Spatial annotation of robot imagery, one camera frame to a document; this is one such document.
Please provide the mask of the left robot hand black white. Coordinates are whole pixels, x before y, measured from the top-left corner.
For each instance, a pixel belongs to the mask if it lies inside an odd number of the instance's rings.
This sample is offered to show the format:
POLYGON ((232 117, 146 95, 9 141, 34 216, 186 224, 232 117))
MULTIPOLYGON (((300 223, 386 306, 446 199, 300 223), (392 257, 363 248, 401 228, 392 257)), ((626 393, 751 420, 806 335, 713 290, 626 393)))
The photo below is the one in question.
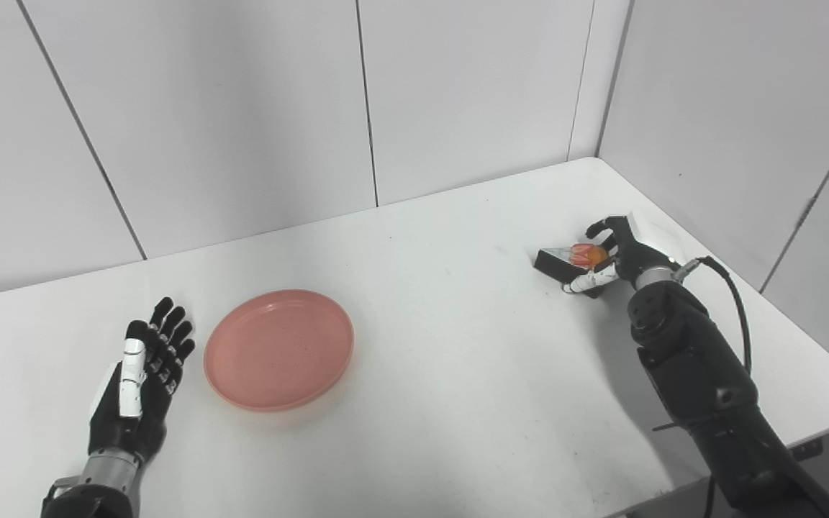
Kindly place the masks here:
POLYGON ((128 324, 124 357, 89 420, 89 455, 122 450, 141 463, 157 455, 184 364, 196 348, 193 331, 186 309, 170 297, 155 305, 148 321, 128 324))

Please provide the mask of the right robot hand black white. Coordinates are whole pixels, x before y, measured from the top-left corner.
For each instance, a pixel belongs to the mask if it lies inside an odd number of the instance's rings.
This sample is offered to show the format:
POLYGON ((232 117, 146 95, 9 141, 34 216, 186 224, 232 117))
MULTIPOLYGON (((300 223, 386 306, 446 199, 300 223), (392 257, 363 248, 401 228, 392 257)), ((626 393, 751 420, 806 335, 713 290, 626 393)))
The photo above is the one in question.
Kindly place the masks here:
POLYGON ((636 212, 596 221, 585 236, 589 242, 570 246, 567 256, 567 263, 584 273, 563 283, 563 292, 596 298, 616 280, 638 288, 651 278, 671 280, 682 267, 677 256, 669 253, 671 246, 659 240, 669 234, 636 212), (607 236, 601 242, 592 242, 603 232, 607 236))

